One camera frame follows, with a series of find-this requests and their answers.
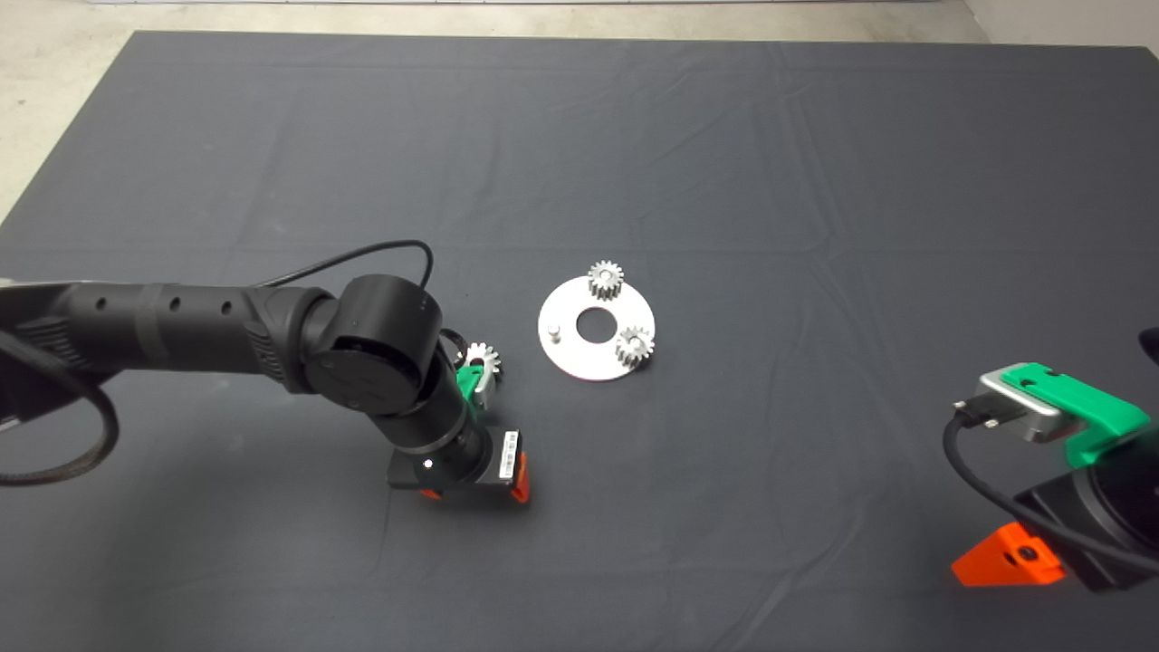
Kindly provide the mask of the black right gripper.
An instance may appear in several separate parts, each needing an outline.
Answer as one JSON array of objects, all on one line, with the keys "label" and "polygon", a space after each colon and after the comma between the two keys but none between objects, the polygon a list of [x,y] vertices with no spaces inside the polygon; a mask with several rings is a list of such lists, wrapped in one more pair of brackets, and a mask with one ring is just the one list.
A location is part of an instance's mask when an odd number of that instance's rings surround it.
[{"label": "black right gripper", "polygon": [[[1014,501],[1058,527],[1156,558],[1156,527],[1145,533],[1123,523],[1105,503],[1089,471],[1076,470],[1047,479],[1015,495]],[[1094,593],[1134,589],[1154,577],[1083,551],[1034,525],[1026,528],[1022,523],[1005,523],[991,532],[952,562],[953,576],[965,587],[1047,586],[1071,572]]]}]

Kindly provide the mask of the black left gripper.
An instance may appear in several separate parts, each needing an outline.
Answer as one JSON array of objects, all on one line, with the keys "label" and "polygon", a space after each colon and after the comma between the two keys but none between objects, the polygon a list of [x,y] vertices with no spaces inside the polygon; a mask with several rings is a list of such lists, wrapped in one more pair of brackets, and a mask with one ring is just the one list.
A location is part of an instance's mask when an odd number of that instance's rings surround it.
[{"label": "black left gripper", "polygon": [[511,492],[531,498],[527,454],[519,428],[467,428],[437,450],[389,455],[388,485],[440,501],[443,492]]}]

